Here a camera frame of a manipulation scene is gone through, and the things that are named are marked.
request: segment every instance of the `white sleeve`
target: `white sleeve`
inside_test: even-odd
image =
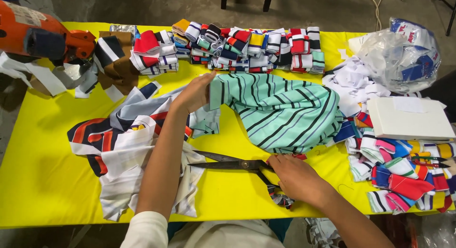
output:
[[[143,211],[131,218],[120,248],[166,248],[168,222],[155,211]]]

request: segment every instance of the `barcode label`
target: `barcode label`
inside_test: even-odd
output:
[[[28,24],[28,25],[34,25],[41,27],[41,20],[45,20],[46,17],[35,10],[31,10],[29,8],[26,8],[24,6],[17,6],[12,3],[8,3],[4,1],[4,3],[11,8],[11,10],[14,13],[14,17],[16,22],[20,24]]]

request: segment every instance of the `hand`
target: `hand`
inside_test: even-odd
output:
[[[321,208],[336,192],[309,164],[289,154],[271,155],[269,164],[280,178],[280,188],[290,198]]]
[[[187,113],[197,111],[209,100],[209,83],[214,79],[216,72],[204,74],[191,80],[187,87],[174,99],[172,106],[178,106]]]

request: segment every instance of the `forearm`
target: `forearm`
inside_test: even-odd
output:
[[[179,185],[181,152],[188,111],[171,105],[160,136],[145,168],[136,207],[169,219]]]
[[[318,206],[336,226],[349,248],[394,248],[391,241],[366,216],[335,190]]]

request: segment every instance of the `concrete floor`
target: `concrete floor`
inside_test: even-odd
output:
[[[20,0],[19,3],[62,21],[169,26],[186,18],[220,27],[288,29],[319,26],[322,31],[332,32],[375,30],[375,6],[371,0],[272,0],[267,13],[262,12],[263,1],[228,0],[226,10],[220,9],[220,0]],[[453,35],[445,36],[450,16],[450,9],[436,0],[383,0],[380,6],[384,28],[390,17],[398,17],[420,23],[435,33],[442,56],[439,76],[456,69],[456,28]],[[23,83],[0,78],[0,161],[25,91]],[[126,224],[93,226],[78,247],[118,247],[127,227]],[[305,227],[302,218],[294,219],[284,245],[287,248],[310,247]],[[0,248],[64,247],[74,228],[80,226],[2,230]]]

